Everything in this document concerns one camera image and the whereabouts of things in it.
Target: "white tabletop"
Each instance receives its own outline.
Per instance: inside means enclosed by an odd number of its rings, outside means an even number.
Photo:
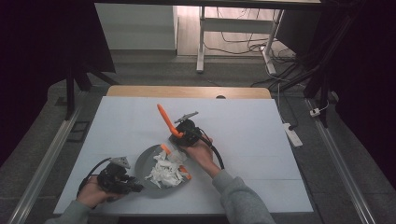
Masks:
[[[79,183],[102,159],[127,156],[134,167],[145,149],[167,142],[170,133],[157,104],[171,120],[198,111],[191,119],[214,139],[225,169],[241,176],[270,212],[313,211],[274,100],[110,96],[98,108],[55,214],[75,200]],[[210,177],[193,161],[185,166],[192,180],[184,186],[130,193],[93,212],[116,216],[224,214]],[[128,174],[133,175],[134,168]]]

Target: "human hand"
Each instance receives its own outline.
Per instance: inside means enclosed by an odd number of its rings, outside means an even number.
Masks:
[[[215,177],[220,168],[213,162],[213,151],[212,149],[203,141],[198,140],[194,145],[190,147],[181,147],[190,155],[190,157],[198,162],[200,166],[213,178]]]
[[[96,205],[103,203],[107,199],[119,199],[121,197],[123,197],[121,194],[103,191],[98,184],[97,176],[93,175],[77,196],[77,201],[89,206],[90,208],[94,208]]]

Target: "black curtain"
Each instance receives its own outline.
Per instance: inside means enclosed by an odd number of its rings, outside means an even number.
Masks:
[[[90,1],[6,1],[0,6],[1,163],[72,65],[114,65]]]
[[[396,17],[390,0],[367,0],[332,58],[341,119],[396,188]]]

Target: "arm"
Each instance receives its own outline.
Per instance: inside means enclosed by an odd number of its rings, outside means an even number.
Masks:
[[[213,178],[230,223],[275,224],[260,196],[240,178],[232,178],[213,162],[212,150],[201,140],[192,147],[183,147]]]
[[[45,224],[85,224],[92,208],[107,199],[118,199],[120,197],[122,195],[103,191],[98,185],[96,176],[92,176],[77,198],[64,210],[64,213],[58,218],[47,220]]]

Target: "metal rail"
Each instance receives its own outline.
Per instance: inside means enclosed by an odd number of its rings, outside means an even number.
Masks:
[[[11,218],[8,221],[8,224],[17,224],[24,223],[26,218],[28,217],[30,211],[32,210],[33,205],[35,204],[35,200],[40,193],[41,189],[44,186],[44,183],[47,180],[47,177],[52,170],[52,166],[55,163],[58,155],[64,146],[64,142],[69,135],[70,130],[73,128],[74,123],[81,111],[83,106],[83,101],[87,96],[87,92],[81,91],[77,96],[77,107],[74,113],[71,115],[70,120],[64,120],[58,132],[56,133],[52,143],[47,150],[46,155],[43,160],[38,165],[35,174],[27,186],[25,192],[21,196],[20,201],[15,207],[14,212],[11,215]]]
[[[309,100],[305,99],[305,102],[309,109],[313,109],[313,106],[311,105]],[[364,196],[361,193],[361,189],[359,188],[358,184],[350,173],[343,155],[341,154],[338,146],[335,144],[332,138],[332,134],[330,133],[329,129],[323,126],[322,122],[319,119],[315,119],[315,123],[317,124],[323,142],[325,143],[326,148],[328,149],[330,156],[332,157],[335,168],[337,169],[342,181],[344,182],[346,191],[349,193],[351,200],[355,205],[356,211],[361,218],[361,223],[375,224],[375,218],[370,210],[370,207],[364,199]]]

